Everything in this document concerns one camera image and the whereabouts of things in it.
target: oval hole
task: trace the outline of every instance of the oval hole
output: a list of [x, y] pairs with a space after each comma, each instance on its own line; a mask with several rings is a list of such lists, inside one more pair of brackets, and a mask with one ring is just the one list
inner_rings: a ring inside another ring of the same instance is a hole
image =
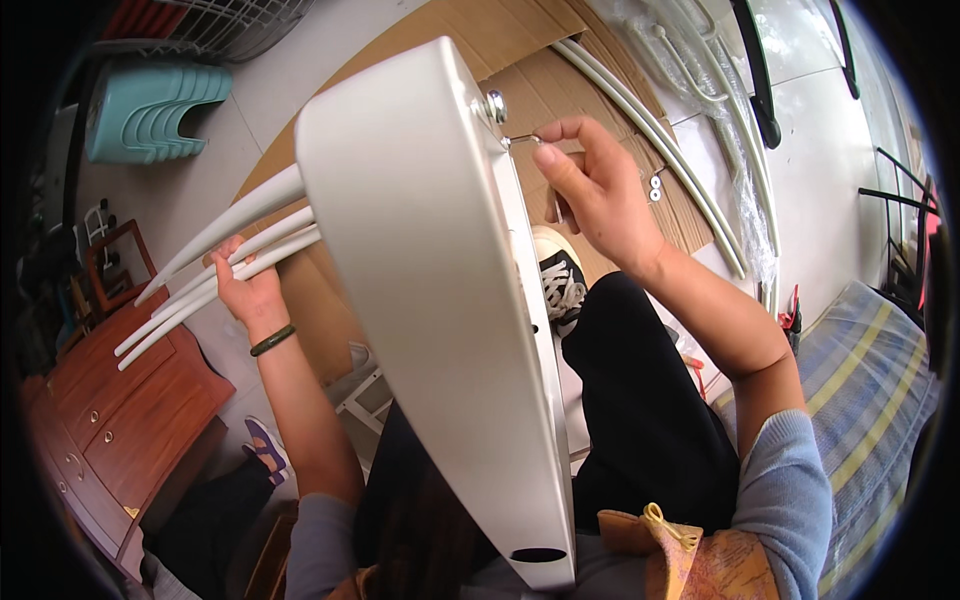
[[520, 548], [514, 550], [510, 560], [518, 563], [553, 563], [564, 557], [566, 553], [557, 548]]

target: woman's right hand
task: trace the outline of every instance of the woman's right hand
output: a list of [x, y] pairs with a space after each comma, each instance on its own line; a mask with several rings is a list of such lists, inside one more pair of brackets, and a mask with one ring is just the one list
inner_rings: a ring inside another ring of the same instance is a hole
[[643, 279], [666, 244], [657, 228], [634, 159], [587, 116], [569, 116], [534, 133], [544, 142], [577, 139], [585, 152], [565, 155], [551, 143], [533, 154], [543, 176], [573, 211], [570, 224], [623, 271]]

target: teal plastic stool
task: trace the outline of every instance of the teal plastic stool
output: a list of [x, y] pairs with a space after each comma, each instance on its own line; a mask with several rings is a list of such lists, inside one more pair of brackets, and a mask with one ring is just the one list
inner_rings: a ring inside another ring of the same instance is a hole
[[223, 102], [233, 77], [224, 68], [163, 60], [115, 60], [94, 85], [86, 119], [90, 162], [151, 164], [198, 155], [201, 139], [182, 137], [191, 108]]

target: black sneaker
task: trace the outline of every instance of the black sneaker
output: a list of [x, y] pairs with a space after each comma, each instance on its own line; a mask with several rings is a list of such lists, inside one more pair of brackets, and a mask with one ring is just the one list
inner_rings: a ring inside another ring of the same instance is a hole
[[530, 227], [540, 262], [540, 279], [550, 323], [557, 335], [566, 337], [580, 318], [580, 307], [587, 295], [587, 281], [580, 257], [559, 232], [543, 225]]

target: cardboard sheet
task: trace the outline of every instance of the cardboard sheet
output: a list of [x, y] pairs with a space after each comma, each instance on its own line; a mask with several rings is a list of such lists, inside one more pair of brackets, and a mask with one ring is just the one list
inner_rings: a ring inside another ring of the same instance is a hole
[[[349, 60], [317, 93], [368, 66], [438, 36], [450, 36], [481, 87], [500, 89], [510, 118], [504, 132], [529, 133], [558, 116], [587, 113], [604, 123], [627, 147], [646, 179], [662, 159], [637, 135], [633, 124], [597, 88], [563, 58], [547, 48], [559, 39], [582, 33], [581, 43], [658, 118], [664, 113], [633, 59], [585, 0], [432, 0], [397, 22]], [[253, 168], [237, 200], [294, 162], [294, 124], [287, 124]], [[543, 223], [547, 189], [530, 160], [532, 148], [514, 150], [517, 169], [533, 223]], [[654, 208], [658, 225], [671, 241], [695, 252], [712, 235], [686, 193], [663, 171], [664, 199]], [[244, 231], [246, 237], [306, 205], [295, 203]], [[615, 269], [582, 236], [567, 235], [584, 262], [588, 283]], [[362, 328], [349, 309], [332, 260], [323, 242], [277, 265], [283, 296], [300, 341], [318, 378], [331, 382], [351, 369], [348, 341], [364, 343]]]

